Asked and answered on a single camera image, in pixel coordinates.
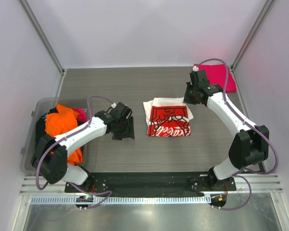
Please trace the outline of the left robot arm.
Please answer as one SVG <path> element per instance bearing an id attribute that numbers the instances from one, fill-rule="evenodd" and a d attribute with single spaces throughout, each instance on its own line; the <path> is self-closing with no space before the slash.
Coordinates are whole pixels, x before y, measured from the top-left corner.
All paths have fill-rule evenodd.
<path id="1" fill-rule="evenodd" d="M 106 111 L 89 112 L 89 120 L 71 131 L 55 137 L 44 135 L 31 159 L 36 170 L 36 187 L 44 190 L 45 187 L 39 184 L 39 177 L 42 176 L 47 185 L 62 180 L 72 187 L 76 186 L 79 191 L 92 192 L 93 175 L 81 166 L 69 164 L 67 160 L 78 148 L 109 133 L 114 140 L 134 139 L 131 108 L 118 102 Z"/>

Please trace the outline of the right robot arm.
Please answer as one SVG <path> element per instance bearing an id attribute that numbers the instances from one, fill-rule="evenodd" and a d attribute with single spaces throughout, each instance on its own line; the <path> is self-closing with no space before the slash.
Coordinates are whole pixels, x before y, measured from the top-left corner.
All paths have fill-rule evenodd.
<path id="1" fill-rule="evenodd" d="M 195 68 L 190 72 L 184 103 L 208 107 L 233 136 L 228 157 L 208 171 L 207 183 L 212 190 L 221 189 L 234 174 L 268 158 L 268 128 L 258 126 L 245 117 L 220 85 L 210 83 L 205 70 Z"/>

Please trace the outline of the white t-shirt with red print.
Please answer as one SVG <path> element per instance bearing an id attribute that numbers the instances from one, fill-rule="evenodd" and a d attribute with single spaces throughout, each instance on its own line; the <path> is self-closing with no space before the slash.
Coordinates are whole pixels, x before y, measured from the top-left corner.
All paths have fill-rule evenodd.
<path id="1" fill-rule="evenodd" d="M 149 137 L 186 137 L 193 114 L 183 98 L 154 98 L 143 103 Z"/>

